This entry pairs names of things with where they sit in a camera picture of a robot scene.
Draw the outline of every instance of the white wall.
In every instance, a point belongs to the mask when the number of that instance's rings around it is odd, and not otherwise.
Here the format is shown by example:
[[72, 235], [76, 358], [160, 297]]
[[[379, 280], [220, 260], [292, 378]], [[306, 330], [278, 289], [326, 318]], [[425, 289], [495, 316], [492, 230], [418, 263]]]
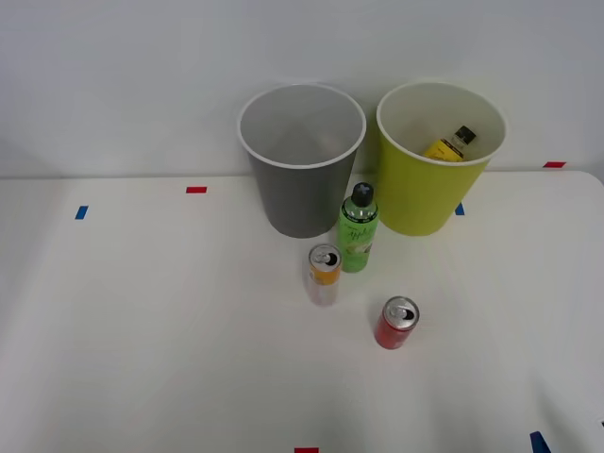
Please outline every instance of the white wall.
[[235, 117], [279, 82], [367, 111], [457, 80], [510, 120], [494, 167], [604, 176], [598, 0], [1, 0], [0, 176], [248, 171]]

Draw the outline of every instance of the trash bin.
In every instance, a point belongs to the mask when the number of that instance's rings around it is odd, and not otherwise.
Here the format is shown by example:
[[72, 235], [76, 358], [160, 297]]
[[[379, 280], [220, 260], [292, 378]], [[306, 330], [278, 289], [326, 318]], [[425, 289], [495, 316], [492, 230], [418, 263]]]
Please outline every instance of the trash bin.
[[[491, 102], [444, 82], [413, 82], [388, 92], [377, 106], [377, 125], [380, 218], [410, 236], [431, 234], [445, 224], [506, 136], [503, 115]], [[464, 161], [422, 156], [461, 126], [477, 135], [465, 148]]]
[[321, 85], [292, 85], [243, 107], [238, 135], [271, 225], [294, 238], [331, 229], [366, 129], [359, 104]]

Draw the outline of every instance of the red can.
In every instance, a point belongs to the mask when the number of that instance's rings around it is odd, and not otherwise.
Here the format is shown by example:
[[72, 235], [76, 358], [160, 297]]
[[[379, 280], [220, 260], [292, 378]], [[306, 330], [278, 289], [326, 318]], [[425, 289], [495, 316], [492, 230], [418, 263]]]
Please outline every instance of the red can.
[[393, 297], [381, 311], [374, 332], [376, 341], [386, 349], [397, 349], [405, 343], [419, 321], [419, 309], [408, 297]]

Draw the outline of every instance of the orange label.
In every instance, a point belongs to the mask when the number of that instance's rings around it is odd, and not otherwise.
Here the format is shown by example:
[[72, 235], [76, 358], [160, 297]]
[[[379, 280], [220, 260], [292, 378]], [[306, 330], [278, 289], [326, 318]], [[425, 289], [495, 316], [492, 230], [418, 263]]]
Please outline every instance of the orange label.
[[340, 277], [339, 267], [330, 272], [322, 272], [311, 266], [310, 272], [312, 273], [312, 279], [317, 285], [333, 285]]

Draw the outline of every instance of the silver can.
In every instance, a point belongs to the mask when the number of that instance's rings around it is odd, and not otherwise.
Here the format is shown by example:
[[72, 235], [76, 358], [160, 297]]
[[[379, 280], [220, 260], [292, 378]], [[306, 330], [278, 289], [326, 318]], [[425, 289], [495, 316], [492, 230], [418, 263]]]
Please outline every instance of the silver can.
[[320, 243], [309, 253], [308, 292], [310, 300], [319, 306], [332, 305], [338, 296], [338, 280], [342, 255], [337, 247]]

